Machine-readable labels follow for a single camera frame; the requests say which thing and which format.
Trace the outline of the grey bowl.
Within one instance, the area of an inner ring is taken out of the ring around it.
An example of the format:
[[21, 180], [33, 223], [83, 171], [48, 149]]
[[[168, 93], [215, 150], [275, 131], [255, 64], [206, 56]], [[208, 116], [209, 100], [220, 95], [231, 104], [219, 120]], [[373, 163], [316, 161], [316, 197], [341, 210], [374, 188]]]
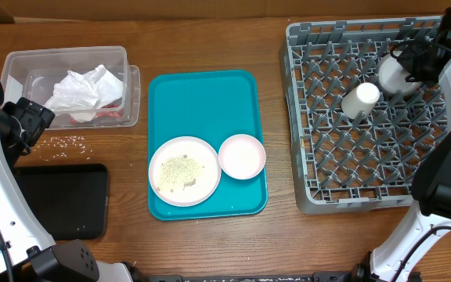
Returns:
[[390, 54], [384, 56], [377, 67], [378, 84], [383, 92], [390, 96], [395, 94], [408, 96], [421, 87], [420, 82], [406, 81], [410, 73]]

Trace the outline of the white napkin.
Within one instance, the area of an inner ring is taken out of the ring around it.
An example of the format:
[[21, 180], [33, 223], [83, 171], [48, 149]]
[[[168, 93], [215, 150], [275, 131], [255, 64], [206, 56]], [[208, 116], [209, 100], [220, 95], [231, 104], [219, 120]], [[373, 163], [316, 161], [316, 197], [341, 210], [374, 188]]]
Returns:
[[89, 122], [99, 115], [99, 112], [92, 110], [110, 106], [122, 97], [123, 86], [123, 81], [103, 64], [84, 74], [69, 70], [62, 81], [54, 84], [52, 96], [45, 107], [54, 113], [74, 110], [70, 115], [75, 122]]

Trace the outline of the white cup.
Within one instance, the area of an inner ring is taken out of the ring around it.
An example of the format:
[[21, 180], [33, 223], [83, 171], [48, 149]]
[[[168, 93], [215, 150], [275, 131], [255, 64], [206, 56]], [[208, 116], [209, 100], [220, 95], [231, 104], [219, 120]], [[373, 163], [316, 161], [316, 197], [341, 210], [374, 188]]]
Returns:
[[369, 82], [355, 87], [341, 101], [341, 109], [351, 119], [356, 119], [360, 112], [368, 115], [380, 98], [379, 88]]

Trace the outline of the red snack wrapper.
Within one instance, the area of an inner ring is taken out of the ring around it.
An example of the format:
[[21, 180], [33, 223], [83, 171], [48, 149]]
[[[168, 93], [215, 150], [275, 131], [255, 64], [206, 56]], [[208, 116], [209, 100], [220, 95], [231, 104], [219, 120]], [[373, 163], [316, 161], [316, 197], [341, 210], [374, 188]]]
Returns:
[[123, 110], [112, 110], [112, 111], [102, 111], [97, 113], [79, 113], [79, 114], [71, 114], [70, 122], [72, 124], [80, 124], [93, 121], [96, 118], [122, 118], [124, 115]]

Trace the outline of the white plate with crumbs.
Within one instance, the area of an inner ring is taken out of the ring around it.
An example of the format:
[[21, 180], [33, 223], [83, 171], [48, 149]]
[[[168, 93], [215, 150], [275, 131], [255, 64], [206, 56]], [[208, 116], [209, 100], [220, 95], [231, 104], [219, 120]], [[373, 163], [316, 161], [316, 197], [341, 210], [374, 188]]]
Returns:
[[216, 150], [192, 136], [168, 140], [153, 154], [148, 167], [152, 191], [176, 207], [206, 201], [216, 191], [221, 175]]

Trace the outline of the pink small bowl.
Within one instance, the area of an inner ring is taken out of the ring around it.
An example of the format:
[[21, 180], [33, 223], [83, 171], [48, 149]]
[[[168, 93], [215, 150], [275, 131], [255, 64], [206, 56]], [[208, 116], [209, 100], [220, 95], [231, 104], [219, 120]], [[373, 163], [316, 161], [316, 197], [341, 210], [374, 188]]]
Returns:
[[265, 167], [266, 152], [262, 143], [253, 136], [236, 134], [220, 146], [218, 160], [228, 176], [238, 179], [253, 179]]

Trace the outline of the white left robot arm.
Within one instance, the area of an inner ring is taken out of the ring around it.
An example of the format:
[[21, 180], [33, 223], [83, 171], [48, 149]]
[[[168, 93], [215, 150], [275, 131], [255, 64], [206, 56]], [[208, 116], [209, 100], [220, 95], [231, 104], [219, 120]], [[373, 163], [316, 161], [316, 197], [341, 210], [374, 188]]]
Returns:
[[54, 113], [0, 86], [0, 281], [146, 281], [134, 265], [105, 263], [80, 240], [57, 244], [15, 180], [14, 165], [52, 124]]

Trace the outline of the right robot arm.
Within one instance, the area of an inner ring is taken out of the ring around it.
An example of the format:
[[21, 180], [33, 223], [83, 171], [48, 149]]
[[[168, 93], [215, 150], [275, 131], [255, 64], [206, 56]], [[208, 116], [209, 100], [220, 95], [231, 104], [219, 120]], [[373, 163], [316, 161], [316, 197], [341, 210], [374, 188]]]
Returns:
[[389, 238], [345, 276], [346, 281], [419, 281], [414, 266], [451, 231], [451, 7], [433, 40], [413, 39], [391, 48], [407, 82], [438, 84], [446, 104], [447, 133], [415, 171], [413, 202]]

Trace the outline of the grey dishwasher rack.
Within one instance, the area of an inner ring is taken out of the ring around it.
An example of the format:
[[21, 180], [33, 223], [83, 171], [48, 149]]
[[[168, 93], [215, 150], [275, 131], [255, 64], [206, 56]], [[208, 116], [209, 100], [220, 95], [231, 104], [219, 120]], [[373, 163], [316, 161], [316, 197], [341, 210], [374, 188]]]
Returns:
[[[419, 164], [447, 133], [436, 83], [390, 96], [378, 67], [403, 41], [434, 39], [442, 16], [303, 22], [289, 25], [280, 50], [291, 133], [295, 197], [305, 214], [407, 206]], [[380, 98], [348, 118], [341, 101], [369, 82]]]

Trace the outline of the scattered rice grains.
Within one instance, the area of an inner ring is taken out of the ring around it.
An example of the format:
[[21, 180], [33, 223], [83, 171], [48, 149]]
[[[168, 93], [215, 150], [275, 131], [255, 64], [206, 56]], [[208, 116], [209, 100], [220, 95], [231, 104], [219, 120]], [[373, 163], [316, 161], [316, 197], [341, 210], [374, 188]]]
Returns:
[[93, 149], [87, 144], [84, 136], [51, 136], [40, 139], [33, 147], [31, 154], [41, 161], [58, 161], [69, 158], [90, 160]]

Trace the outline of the clear plastic bin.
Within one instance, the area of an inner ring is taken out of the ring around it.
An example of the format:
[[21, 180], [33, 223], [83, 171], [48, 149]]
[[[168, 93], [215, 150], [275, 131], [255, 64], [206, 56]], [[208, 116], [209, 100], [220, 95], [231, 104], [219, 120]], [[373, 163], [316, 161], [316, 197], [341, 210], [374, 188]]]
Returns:
[[100, 64], [123, 81], [122, 97], [110, 106], [92, 112], [123, 110], [121, 118], [100, 117], [93, 121], [72, 124], [70, 113], [57, 111], [52, 130], [83, 128], [120, 128], [136, 125], [139, 120], [142, 96], [139, 68], [128, 63], [125, 48], [95, 46], [61, 49], [39, 49], [11, 52], [5, 59], [1, 81], [6, 102], [17, 102], [21, 97], [42, 106], [52, 96], [54, 84], [62, 81], [69, 70], [84, 74]]

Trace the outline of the black tray bin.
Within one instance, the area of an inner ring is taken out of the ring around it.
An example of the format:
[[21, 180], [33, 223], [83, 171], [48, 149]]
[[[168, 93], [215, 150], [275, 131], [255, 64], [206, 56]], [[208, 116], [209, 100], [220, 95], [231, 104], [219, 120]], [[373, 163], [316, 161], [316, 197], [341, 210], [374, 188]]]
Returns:
[[54, 240], [90, 240], [106, 231], [109, 174], [103, 164], [20, 167], [15, 179]]

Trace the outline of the cardboard backdrop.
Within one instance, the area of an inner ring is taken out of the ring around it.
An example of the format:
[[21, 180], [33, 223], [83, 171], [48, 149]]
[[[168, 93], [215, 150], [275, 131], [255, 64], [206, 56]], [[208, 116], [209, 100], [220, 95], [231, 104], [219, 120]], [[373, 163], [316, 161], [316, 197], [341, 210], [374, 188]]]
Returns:
[[161, 20], [439, 14], [451, 0], [0, 0], [15, 19]]

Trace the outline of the teal plastic tray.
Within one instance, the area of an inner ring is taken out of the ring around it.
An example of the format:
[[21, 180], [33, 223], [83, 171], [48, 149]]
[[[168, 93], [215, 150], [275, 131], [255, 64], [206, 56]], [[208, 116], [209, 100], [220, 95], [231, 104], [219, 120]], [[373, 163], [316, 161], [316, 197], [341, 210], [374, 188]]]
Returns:
[[[235, 134], [262, 141], [257, 85], [245, 70], [164, 74], [148, 88], [147, 156], [170, 139], [192, 136], [215, 150]], [[150, 213], [162, 221], [253, 215], [268, 202], [267, 172], [253, 179], [221, 176], [216, 191], [204, 202], [186, 208], [165, 203], [147, 193]]]

